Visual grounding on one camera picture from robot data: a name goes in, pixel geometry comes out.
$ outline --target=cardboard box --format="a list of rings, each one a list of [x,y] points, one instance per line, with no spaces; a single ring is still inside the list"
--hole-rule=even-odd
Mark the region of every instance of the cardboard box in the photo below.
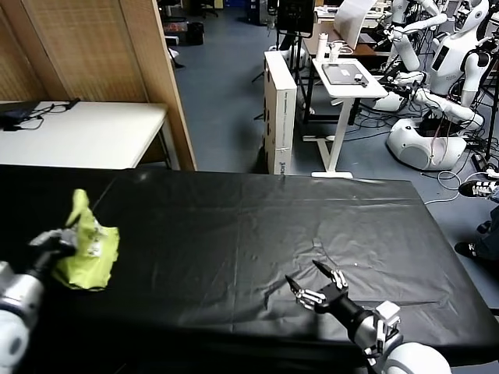
[[[265,52],[264,149],[269,174],[289,175],[296,84],[280,51]]]

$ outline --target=laptop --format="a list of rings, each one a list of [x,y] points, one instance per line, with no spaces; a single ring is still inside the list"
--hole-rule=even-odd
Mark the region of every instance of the laptop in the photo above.
[[[368,84],[366,77],[353,64],[324,64],[322,69],[330,84],[364,87]]]

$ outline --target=wooden wall panel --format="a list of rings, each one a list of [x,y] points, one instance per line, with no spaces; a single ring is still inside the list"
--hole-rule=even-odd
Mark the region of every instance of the wooden wall panel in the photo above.
[[[147,101],[117,0],[23,4],[70,97]]]
[[[168,105],[168,120],[182,170],[196,170],[179,90],[155,0],[120,0],[150,102]]]
[[[43,99],[67,101],[69,96],[62,86],[21,0],[0,0],[0,5],[9,19],[19,45],[30,60],[31,67],[47,93]]]
[[[42,100],[46,96],[0,8],[0,100]]]

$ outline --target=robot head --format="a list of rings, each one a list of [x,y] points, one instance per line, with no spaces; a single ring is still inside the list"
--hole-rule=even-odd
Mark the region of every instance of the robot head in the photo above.
[[[465,33],[478,27],[489,11],[488,0],[462,0],[454,14],[454,32]]]

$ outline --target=black table cover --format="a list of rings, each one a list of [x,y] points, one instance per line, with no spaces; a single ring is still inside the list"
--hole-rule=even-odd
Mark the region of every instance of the black table cover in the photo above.
[[[64,222],[74,188],[119,227],[119,258],[105,291],[51,284],[38,351],[91,342],[106,355],[189,348],[362,365],[345,329],[300,308],[285,281],[323,287],[317,259],[344,271],[360,305],[401,306],[406,341],[452,365],[497,359],[497,322],[409,182],[1,167],[2,259],[18,270],[24,244]]]

